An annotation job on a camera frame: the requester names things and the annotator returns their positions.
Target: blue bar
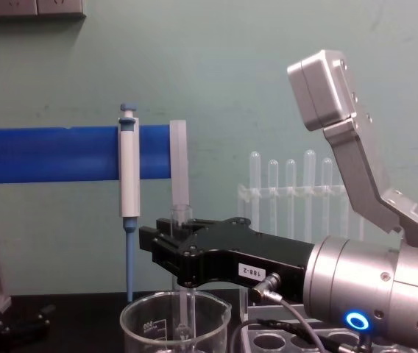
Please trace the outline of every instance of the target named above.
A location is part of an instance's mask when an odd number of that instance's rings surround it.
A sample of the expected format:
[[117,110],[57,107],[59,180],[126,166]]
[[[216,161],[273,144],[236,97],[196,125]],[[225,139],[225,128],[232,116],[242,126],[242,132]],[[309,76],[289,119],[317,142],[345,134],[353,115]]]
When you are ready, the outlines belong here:
[[[140,126],[141,179],[168,179],[169,125]],[[118,180],[115,126],[0,129],[0,184]]]

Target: cable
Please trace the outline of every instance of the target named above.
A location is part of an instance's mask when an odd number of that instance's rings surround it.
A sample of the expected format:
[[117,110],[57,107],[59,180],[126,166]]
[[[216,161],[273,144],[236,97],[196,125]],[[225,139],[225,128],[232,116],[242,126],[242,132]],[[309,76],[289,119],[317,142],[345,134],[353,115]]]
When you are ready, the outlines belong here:
[[246,320],[237,326],[237,328],[232,334],[232,337],[230,338],[229,353],[235,353],[235,341],[237,339],[237,336],[240,335],[241,329],[243,329],[245,326],[254,325],[254,324],[258,324],[258,319]]
[[320,341],[319,336],[315,333],[315,331],[311,327],[311,325],[309,325],[308,322],[297,312],[297,310],[295,310],[292,307],[292,305],[290,305],[284,299],[281,299],[280,304],[283,305],[284,308],[287,309],[287,311],[289,311],[292,315],[294,315],[296,317],[296,319],[299,320],[299,322],[304,326],[305,330],[307,331],[307,333],[311,337],[311,340],[312,340],[313,344],[315,344],[317,346],[320,353],[326,353],[325,347],[322,344],[322,342]]

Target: glass beaker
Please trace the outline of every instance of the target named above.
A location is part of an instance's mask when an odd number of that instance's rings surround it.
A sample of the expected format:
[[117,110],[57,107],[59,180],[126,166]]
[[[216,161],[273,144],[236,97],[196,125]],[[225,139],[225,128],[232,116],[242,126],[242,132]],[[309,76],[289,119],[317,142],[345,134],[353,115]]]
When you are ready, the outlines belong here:
[[121,314],[126,353],[225,353],[231,305],[196,291],[196,332],[182,327],[187,318],[175,318],[181,310],[180,292],[160,292],[129,304]]

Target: label sticker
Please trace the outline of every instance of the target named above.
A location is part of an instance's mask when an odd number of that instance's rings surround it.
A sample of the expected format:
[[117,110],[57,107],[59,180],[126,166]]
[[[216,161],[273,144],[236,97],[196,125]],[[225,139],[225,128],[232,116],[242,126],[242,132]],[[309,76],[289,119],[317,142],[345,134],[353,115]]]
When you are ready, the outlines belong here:
[[256,279],[257,281],[263,281],[266,278],[266,271],[262,268],[248,266],[244,263],[239,263],[238,275],[241,277]]

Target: table surface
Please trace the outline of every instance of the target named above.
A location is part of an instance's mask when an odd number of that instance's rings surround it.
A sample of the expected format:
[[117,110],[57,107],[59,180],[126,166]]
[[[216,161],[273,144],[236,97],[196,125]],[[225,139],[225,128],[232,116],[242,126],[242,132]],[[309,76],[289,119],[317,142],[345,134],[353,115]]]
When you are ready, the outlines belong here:
[[[238,290],[209,290],[231,303],[232,319],[228,337],[240,323]],[[136,293],[135,299],[149,293]],[[16,349],[16,353],[122,353],[124,336],[119,316],[127,305],[125,293],[74,294],[52,296],[16,296],[9,316],[20,318],[36,314],[48,304],[55,305],[47,340]]]

